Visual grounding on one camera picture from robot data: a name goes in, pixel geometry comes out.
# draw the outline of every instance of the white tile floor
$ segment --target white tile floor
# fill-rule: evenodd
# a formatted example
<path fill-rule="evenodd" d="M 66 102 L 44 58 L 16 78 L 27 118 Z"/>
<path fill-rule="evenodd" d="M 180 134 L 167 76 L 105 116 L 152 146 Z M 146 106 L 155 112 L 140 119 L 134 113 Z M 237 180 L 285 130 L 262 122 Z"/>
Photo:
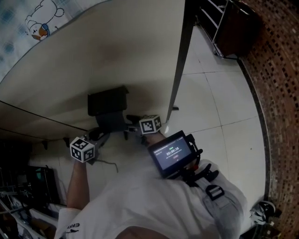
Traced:
<path fill-rule="evenodd" d="M 202 158 L 218 164 L 221 172 L 240 188 L 248 200 L 248 213 L 242 231 L 250 228 L 249 210 L 260 200 L 265 188 L 263 136 L 256 107 L 240 67 L 234 60 L 213 55 L 203 31 L 194 27 L 184 73 L 174 111 L 165 135 L 179 130 L 192 133 Z M 101 149 L 101 158 L 116 162 L 119 169 L 147 154 L 134 137 L 113 134 Z M 48 165 L 59 178 L 57 184 L 65 200 L 72 160 L 63 141 L 49 143 L 46 151 L 35 145 L 30 164 Z M 113 165 L 88 165 L 91 199 L 116 174 Z"/>

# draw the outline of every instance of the cable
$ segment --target cable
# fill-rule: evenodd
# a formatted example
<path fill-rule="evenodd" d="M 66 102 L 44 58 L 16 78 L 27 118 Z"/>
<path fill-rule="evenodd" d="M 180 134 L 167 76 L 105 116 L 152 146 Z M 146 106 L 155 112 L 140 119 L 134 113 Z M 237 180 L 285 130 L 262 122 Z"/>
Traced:
<path fill-rule="evenodd" d="M 13 107 L 13 108 L 16 108 L 16 109 L 18 109 L 18 110 L 22 110 L 22 111 L 24 111 L 24 112 L 27 112 L 27 113 L 29 113 L 29 114 L 33 114 L 33 115 L 42 117 L 42 118 L 47 119 L 47 120 L 54 121 L 54 122 L 59 123 L 59 124 L 62 124 L 62 125 L 66 125 L 66 126 L 69 126 L 69 127 L 73 127 L 73 128 L 75 128 L 75 129 L 79 129 L 79 130 L 82 130 L 82 131 L 87 131 L 86 129 L 82 129 L 82 128 L 75 127 L 75 126 L 72 126 L 72 125 L 68 125 L 68 124 L 65 124 L 65 123 L 62 123 L 62 122 L 59 122 L 59 121 L 56 121 L 56 120 L 52 120 L 52 119 L 46 118 L 46 117 L 41 116 L 41 115 L 38 115 L 38 114 L 34 114 L 34 113 L 30 112 L 30 111 L 23 110 L 23 109 L 21 109 L 21 108 L 19 108 L 19 107 L 13 106 L 13 105 L 11 105 L 11 104 L 9 104 L 9 103 L 6 103 L 6 102 L 4 102 L 4 101 L 2 101 L 2 100 L 0 100 L 0 102 L 3 103 L 3 104 L 6 104 L 6 105 L 8 105 L 8 106 L 11 106 L 11 107 Z"/>
<path fill-rule="evenodd" d="M 40 139 L 40 140 L 47 140 L 47 139 L 44 139 L 44 138 L 39 138 L 39 137 L 35 137 L 35 136 L 31 136 L 31 135 L 27 135 L 27 134 L 17 133 L 17 132 L 8 130 L 8 129 L 0 128 L 0 130 L 4 130 L 4 131 L 10 132 L 10 133 L 20 134 L 20 135 L 23 135 L 23 136 L 27 136 L 27 137 L 31 137 L 31 138 L 36 138 L 36 139 Z"/>
<path fill-rule="evenodd" d="M 116 168 L 116 172 L 118 173 L 118 167 L 117 167 L 117 164 L 115 162 L 107 162 L 107 161 L 100 160 L 100 159 L 97 159 L 96 162 L 103 162 L 103 163 L 106 163 L 106 164 L 114 164 L 114 166 Z"/>

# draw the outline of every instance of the hand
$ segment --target hand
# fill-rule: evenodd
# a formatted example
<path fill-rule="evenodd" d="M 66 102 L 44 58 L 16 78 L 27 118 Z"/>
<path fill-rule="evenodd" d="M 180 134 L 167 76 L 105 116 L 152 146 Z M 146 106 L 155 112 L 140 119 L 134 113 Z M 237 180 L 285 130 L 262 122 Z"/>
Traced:
<path fill-rule="evenodd" d="M 163 139 L 166 139 L 166 137 L 161 133 L 146 134 L 145 137 L 146 141 L 149 143 L 148 146 L 151 146 L 155 143 L 162 141 Z"/>

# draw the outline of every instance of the black equipment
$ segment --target black equipment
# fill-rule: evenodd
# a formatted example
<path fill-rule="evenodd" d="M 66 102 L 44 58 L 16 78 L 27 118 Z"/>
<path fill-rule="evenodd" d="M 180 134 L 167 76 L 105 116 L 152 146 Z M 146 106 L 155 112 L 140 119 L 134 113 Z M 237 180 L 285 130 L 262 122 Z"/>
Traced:
<path fill-rule="evenodd" d="M 88 115 L 95 116 L 100 131 L 107 134 L 125 131 L 122 112 L 127 108 L 128 90 L 125 86 L 88 95 Z"/>
<path fill-rule="evenodd" d="M 0 173 L 0 191 L 15 192 L 27 205 L 38 208 L 48 203 L 60 204 L 53 169 L 26 166 L 1 170 Z"/>
<path fill-rule="evenodd" d="M 185 136 L 183 131 L 150 146 L 148 151 L 163 178 L 175 179 L 180 176 L 190 187 L 198 187 L 196 181 L 202 177 L 211 182 L 219 174 L 218 170 L 210 170 L 211 164 L 195 174 L 203 151 L 196 147 L 193 135 Z"/>

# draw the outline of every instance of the black bracket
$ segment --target black bracket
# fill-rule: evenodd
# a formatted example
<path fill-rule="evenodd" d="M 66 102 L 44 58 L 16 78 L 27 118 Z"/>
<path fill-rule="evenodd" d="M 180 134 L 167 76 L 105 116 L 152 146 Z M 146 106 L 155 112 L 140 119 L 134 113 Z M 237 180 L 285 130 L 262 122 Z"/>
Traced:
<path fill-rule="evenodd" d="M 125 140 L 127 141 L 127 140 L 128 140 L 128 133 L 127 133 L 127 131 L 124 131 L 124 132 L 123 132 L 123 135 L 124 135 L 124 137 L 125 137 Z"/>
<path fill-rule="evenodd" d="M 194 177 L 194 181 L 197 181 L 199 179 L 201 179 L 202 177 L 204 177 L 205 179 L 207 179 L 209 182 L 213 181 L 219 174 L 218 170 L 215 170 L 214 172 L 212 172 L 210 170 L 211 168 L 211 164 L 209 163 L 204 170 L 202 170 L 201 172 L 199 172 L 197 175 L 195 175 Z"/>
<path fill-rule="evenodd" d="M 70 147 L 70 138 L 64 138 L 66 146 L 69 148 Z"/>
<path fill-rule="evenodd" d="M 48 141 L 42 141 L 42 144 L 45 150 L 48 150 Z"/>

